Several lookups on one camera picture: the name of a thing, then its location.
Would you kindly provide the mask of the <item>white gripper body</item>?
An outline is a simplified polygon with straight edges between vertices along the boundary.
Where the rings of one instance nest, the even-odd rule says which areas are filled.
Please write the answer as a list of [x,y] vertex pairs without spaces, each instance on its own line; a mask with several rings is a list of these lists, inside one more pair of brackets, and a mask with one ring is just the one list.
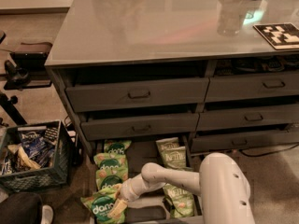
[[129,178],[121,185],[120,198],[126,202],[137,200],[145,192],[144,180],[140,175]]

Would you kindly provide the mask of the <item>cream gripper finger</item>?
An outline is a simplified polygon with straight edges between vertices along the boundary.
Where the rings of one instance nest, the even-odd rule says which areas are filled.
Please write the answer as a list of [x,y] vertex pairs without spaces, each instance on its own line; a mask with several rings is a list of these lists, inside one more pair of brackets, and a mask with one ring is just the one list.
[[117,219],[121,216],[121,213],[127,208],[127,202],[122,199],[117,199],[113,205],[113,208],[109,211],[108,217]]

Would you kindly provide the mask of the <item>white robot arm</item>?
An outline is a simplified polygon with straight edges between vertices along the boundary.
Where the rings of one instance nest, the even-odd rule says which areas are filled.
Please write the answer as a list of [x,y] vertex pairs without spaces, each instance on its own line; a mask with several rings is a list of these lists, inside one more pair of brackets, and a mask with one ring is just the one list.
[[204,224],[255,224],[249,181],[231,157],[217,152],[207,155],[197,172],[144,164],[139,175],[117,186],[116,202],[108,216],[117,217],[129,202],[166,184],[201,198]]

